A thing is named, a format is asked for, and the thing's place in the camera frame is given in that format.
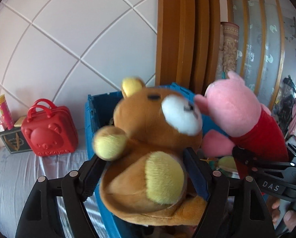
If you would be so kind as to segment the person right hand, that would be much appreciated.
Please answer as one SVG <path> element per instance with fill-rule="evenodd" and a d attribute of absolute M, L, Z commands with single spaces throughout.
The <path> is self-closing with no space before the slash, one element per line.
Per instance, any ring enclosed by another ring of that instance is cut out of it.
<path fill-rule="evenodd" d="M 280 211 L 279 211 L 279 206 L 280 206 L 281 200 L 276 197 L 271 197 L 271 217 L 272 217 L 272 222 L 275 225 L 278 222 L 278 219 L 280 218 Z M 293 210 L 288 210 L 284 217 L 283 221 L 288 228 L 289 232 L 292 232 L 293 229 L 296 226 L 296 211 Z"/>

